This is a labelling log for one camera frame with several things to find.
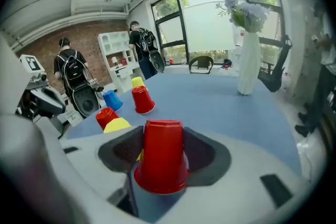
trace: white cabinet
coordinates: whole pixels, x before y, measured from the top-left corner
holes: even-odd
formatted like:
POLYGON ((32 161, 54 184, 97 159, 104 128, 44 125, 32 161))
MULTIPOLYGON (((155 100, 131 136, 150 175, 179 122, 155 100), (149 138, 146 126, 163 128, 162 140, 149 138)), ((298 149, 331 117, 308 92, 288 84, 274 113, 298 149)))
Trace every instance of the white cabinet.
POLYGON ((141 75, 138 62, 135 60, 133 50, 128 47, 129 35, 127 31, 103 33, 98 35, 98 43, 103 55, 106 68, 111 76, 112 82, 120 92, 127 92, 132 89, 131 76, 133 73, 141 75), (125 66, 110 66, 112 57, 122 54, 126 60, 125 66))

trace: person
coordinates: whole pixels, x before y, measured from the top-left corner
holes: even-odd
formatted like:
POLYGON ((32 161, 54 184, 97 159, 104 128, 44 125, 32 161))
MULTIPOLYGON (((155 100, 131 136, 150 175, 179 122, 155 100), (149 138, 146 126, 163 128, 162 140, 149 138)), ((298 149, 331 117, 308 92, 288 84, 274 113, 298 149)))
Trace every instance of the person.
POLYGON ((134 48, 136 49, 140 69, 145 79, 149 79, 154 76, 157 71, 150 62, 148 49, 144 49, 140 44, 141 33, 147 30, 145 28, 141 28, 140 24, 134 20, 131 22, 130 31, 132 32, 130 35, 129 47, 132 50, 134 48))
MULTIPOLYGON (((59 41, 58 45, 60 47, 60 52, 54 58, 54 74, 57 80, 62 80, 61 71, 65 63, 63 60, 66 61, 70 56, 75 56, 76 51, 70 48, 71 42, 67 37, 62 38, 59 41)), ((80 60, 86 67, 89 67, 83 54, 80 53, 79 51, 77 51, 77 59, 80 60)), ((66 95, 70 98, 70 93, 68 92, 67 87, 64 86, 64 88, 65 88, 66 95)))
POLYGON ((328 103, 328 95, 336 86, 336 42, 334 42, 332 27, 325 11, 322 5, 315 4, 314 15, 322 20, 323 35, 320 38, 314 36, 312 39, 322 49, 322 67, 308 113, 298 115, 304 125, 295 126, 295 130, 304 137, 307 137, 318 126, 328 103))

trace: cup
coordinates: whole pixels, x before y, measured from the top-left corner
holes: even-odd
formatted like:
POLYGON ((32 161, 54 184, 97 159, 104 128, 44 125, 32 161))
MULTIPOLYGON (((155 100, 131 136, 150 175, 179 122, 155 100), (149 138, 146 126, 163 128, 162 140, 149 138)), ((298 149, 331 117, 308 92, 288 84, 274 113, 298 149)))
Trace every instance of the cup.
POLYGON ((131 127, 131 125, 129 124, 129 122, 127 120, 125 120, 124 118, 117 118, 117 119, 114 119, 112 121, 110 121, 105 129, 104 129, 104 134, 107 134, 107 133, 111 133, 111 132, 114 132, 114 131, 118 131, 118 130, 121 130, 121 129, 125 129, 125 128, 128 128, 128 127, 131 127))
POLYGON ((118 115, 110 107, 103 108, 96 115, 96 120, 103 130, 109 122, 117 118, 118 115))
POLYGON ((146 114, 154 109, 155 103, 149 96, 145 86, 135 87, 132 90, 132 95, 135 104, 135 111, 139 114, 146 114))
POLYGON ((143 154, 134 171, 140 187, 156 194, 172 194, 185 188, 188 170, 182 132, 179 121, 146 122, 143 154))
POLYGON ((139 87, 139 86, 145 86, 145 84, 142 81, 141 77, 136 77, 132 79, 132 86, 133 88, 139 87))
POLYGON ((123 105, 114 91, 108 91, 104 93, 103 98, 105 100, 106 106, 109 106, 114 111, 118 111, 123 105))

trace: blue cup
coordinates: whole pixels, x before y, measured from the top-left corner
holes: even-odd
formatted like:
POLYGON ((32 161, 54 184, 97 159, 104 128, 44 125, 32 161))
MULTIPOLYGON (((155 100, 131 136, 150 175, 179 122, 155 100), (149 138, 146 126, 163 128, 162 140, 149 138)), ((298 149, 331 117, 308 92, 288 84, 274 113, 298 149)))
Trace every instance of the blue cup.
POLYGON ((107 106, 109 106, 114 111, 121 109, 123 102, 120 101, 118 96, 114 91, 108 91, 103 94, 103 98, 107 106))

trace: yellow cup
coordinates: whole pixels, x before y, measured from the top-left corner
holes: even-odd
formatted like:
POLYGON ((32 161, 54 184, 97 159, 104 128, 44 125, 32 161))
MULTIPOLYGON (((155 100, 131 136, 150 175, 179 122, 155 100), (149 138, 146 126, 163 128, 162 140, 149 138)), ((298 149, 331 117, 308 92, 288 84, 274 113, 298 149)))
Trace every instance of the yellow cup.
POLYGON ((141 77, 136 77, 136 78, 132 79, 132 86, 133 86, 133 89, 134 89, 135 87, 145 86, 145 84, 143 83, 141 77))
POLYGON ((127 120, 125 120, 124 118, 116 118, 106 125, 104 129, 104 134, 125 129, 128 127, 131 127, 131 125, 128 123, 127 120))

